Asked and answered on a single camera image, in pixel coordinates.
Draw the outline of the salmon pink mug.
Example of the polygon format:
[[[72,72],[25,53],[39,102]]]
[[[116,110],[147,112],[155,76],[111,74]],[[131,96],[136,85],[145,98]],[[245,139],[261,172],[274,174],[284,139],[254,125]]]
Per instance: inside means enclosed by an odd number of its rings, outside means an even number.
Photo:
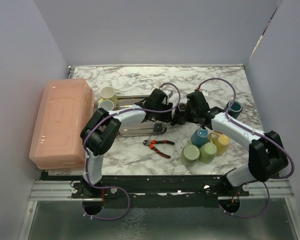
[[[99,109],[104,109],[104,110],[106,110],[106,111],[113,111],[114,110],[114,108],[115,108],[115,104],[111,101],[111,100],[109,100],[109,99],[100,99],[99,101],[98,101],[98,108]]]

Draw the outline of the black glossy mug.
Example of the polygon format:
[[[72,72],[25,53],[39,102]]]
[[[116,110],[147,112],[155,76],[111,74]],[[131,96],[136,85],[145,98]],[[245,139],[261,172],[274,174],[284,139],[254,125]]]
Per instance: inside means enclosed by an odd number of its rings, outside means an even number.
[[[186,124],[185,121],[185,114],[186,114],[186,109],[187,109],[187,104],[186,103],[179,103],[178,106],[176,107],[173,118],[171,121],[171,126],[174,125],[184,125]]]

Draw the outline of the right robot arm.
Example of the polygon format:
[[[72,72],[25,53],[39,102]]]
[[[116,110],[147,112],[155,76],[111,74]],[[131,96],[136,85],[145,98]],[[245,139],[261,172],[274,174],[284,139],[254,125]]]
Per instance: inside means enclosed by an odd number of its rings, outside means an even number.
[[[178,105],[171,125],[197,124],[225,134],[248,150],[248,163],[234,168],[220,178],[220,191],[230,196],[238,186],[251,182],[266,182],[288,166],[287,153],[278,133],[254,130],[231,118],[217,106],[210,107],[204,95],[195,91],[187,95],[187,102]]]

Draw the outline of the yellow-green faceted mug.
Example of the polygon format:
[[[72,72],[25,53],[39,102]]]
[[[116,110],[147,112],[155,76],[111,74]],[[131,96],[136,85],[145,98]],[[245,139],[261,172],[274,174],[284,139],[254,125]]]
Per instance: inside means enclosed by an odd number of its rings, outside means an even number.
[[[116,106],[118,103],[118,98],[116,94],[116,90],[112,86],[105,86],[99,91],[100,99],[98,100],[98,104],[103,102],[104,100],[110,100]]]

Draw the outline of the dark teal mug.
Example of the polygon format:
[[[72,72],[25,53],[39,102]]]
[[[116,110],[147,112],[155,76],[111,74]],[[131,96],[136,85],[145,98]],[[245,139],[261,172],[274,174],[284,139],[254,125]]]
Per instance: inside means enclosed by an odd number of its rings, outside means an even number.
[[[243,110],[243,106],[240,102],[235,101],[232,106],[230,107],[228,114],[234,118],[237,119],[239,117],[239,115],[241,114]]]

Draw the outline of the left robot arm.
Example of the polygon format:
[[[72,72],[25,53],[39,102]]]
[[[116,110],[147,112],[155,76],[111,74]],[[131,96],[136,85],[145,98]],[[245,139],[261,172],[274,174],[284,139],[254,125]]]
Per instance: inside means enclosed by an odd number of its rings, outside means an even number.
[[[172,110],[176,107],[170,102],[171,90],[154,89],[150,96],[120,110],[95,111],[80,133],[85,151],[83,191],[87,196],[96,197],[101,190],[98,183],[102,179],[104,154],[113,145],[120,128],[147,121],[169,123]]]

